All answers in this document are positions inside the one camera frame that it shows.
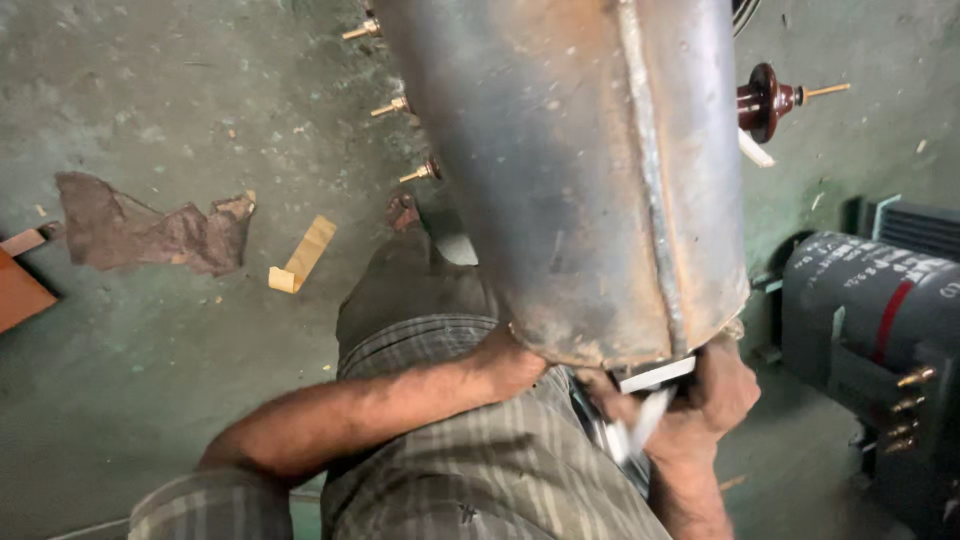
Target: red stripe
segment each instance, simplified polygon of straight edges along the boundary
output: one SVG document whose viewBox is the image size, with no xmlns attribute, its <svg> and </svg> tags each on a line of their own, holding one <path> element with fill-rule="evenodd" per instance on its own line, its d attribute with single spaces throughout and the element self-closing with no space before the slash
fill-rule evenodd
<svg viewBox="0 0 960 540">
<path fill-rule="evenodd" d="M 913 288 L 913 282 L 906 280 L 900 282 L 900 286 L 894 291 L 887 303 L 887 308 L 883 310 L 883 318 L 880 319 L 880 328 L 876 331 L 876 344 L 874 346 L 874 362 L 882 364 L 887 356 L 887 342 L 890 341 L 890 330 L 894 326 L 894 319 L 897 318 L 897 311 L 903 305 L 906 294 Z"/>
</svg>

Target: green floor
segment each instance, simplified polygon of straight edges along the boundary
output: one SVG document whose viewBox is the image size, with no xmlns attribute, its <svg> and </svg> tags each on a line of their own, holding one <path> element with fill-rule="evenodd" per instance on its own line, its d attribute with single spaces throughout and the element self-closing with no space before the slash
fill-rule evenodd
<svg viewBox="0 0 960 540">
<path fill-rule="evenodd" d="M 739 82 L 770 61 L 793 85 L 853 88 L 781 120 L 775 167 L 744 162 L 751 275 L 791 234 L 839 227 L 854 196 L 960 207 L 958 6 L 762 3 Z M 62 218 L 61 170 L 156 209 L 258 201 L 245 269 L 221 279 L 98 272 L 57 245 L 22 258 L 61 301 L 0 334 L 0 538 L 122 518 L 230 420 L 333 377 L 337 306 L 423 150 L 407 119 L 367 115 L 400 82 L 385 49 L 339 39 L 359 20 L 351 0 L 0 0 L 0 236 Z M 267 269 L 317 213 L 339 227 L 321 263 L 298 295 L 271 290 Z M 748 306 L 748 349 L 767 300 Z M 853 418 L 776 367 L 760 381 L 718 463 L 721 480 L 746 476 L 726 492 L 739 537 L 909 537 L 851 483 Z M 298 504 L 302 525 L 315 513 Z"/>
</svg>

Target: brass terminal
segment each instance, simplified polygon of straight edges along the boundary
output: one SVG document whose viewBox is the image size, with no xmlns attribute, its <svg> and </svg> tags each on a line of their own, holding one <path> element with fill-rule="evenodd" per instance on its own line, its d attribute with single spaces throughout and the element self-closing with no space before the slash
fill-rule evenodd
<svg viewBox="0 0 960 540">
<path fill-rule="evenodd" d="M 905 439 L 897 439 L 896 441 L 890 443 L 890 446 L 885 448 L 883 451 L 886 454 L 892 454 L 894 452 L 903 452 L 904 450 L 910 450 L 916 448 L 917 439 L 913 437 L 907 437 Z"/>
<path fill-rule="evenodd" d="M 380 23 L 377 22 L 375 18 L 367 19 L 363 21 L 363 24 L 358 26 L 356 30 L 351 30 L 344 34 L 344 39 L 356 39 L 358 37 L 370 36 L 370 37 L 380 37 Z"/>
<path fill-rule="evenodd" d="M 843 90 L 849 90 L 850 83 L 843 83 L 842 85 L 833 85 L 827 86 L 826 88 L 816 88 L 809 89 L 806 86 L 800 86 L 799 94 L 795 94 L 795 99 L 797 99 L 797 105 L 806 104 L 806 100 L 813 96 L 821 96 L 824 94 L 832 94 L 833 92 L 841 92 Z"/>
<path fill-rule="evenodd" d="M 913 408 L 926 401 L 924 396 L 917 396 L 916 398 L 905 398 L 897 402 L 896 405 L 890 407 L 892 412 L 903 412 L 908 408 Z"/>
<path fill-rule="evenodd" d="M 381 107 L 380 109 L 371 110 L 370 116 L 382 116 L 389 112 L 395 112 L 397 110 L 402 110 L 403 112 L 412 112 L 410 110 L 410 102 L 407 101 L 406 96 L 400 96 L 394 98 L 390 101 L 390 105 L 386 107 Z"/>
<path fill-rule="evenodd" d="M 921 366 L 897 381 L 897 386 L 903 388 L 911 384 L 923 384 L 937 376 L 937 370 L 930 366 Z"/>
<path fill-rule="evenodd" d="M 433 159 L 427 160 L 423 165 L 420 166 L 413 174 L 408 174 L 407 176 L 400 179 L 403 182 L 409 182 L 417 178 L 429 178 L 434 177 L 436 179 L 440 178 L 440 168 L 437 167 L 437 163 Z"/>
<path fill-rule="evenodd" d="M 900 437 L 912 432 L 919 426 L 920 426 L 920 422 L 917 422 L 916 420 L 914 420 L 913 422 L 910 422 L 909 424 L 897 424 L 896 426 L 893 426 L 889 431 L 887 431 L 887 436 L 892 439 L 895 439 L 897 437 Z"/>
</svg>

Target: metal tank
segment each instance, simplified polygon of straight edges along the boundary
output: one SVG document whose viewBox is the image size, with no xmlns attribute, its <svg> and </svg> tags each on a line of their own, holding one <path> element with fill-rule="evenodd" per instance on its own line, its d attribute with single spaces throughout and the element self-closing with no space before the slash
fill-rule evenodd
<svg viewBox="0 0 960 540">
<path fill-rule="evenodd" d="M 480 266 L 526 346 L 686 355 L 748 294 L 730 5 L 374 0 Z"/>
</svg>

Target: orange wooden piece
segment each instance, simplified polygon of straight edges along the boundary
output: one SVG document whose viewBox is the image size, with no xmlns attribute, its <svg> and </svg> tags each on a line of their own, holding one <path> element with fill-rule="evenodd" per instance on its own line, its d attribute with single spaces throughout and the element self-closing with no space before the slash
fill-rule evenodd
<svg viewBox="0 0 960 540">
<path fill-rule="evenodd" d="M 40 313 L 56 301 L 10 254 L 0 250 L 0 331 Z"/>
</svg>

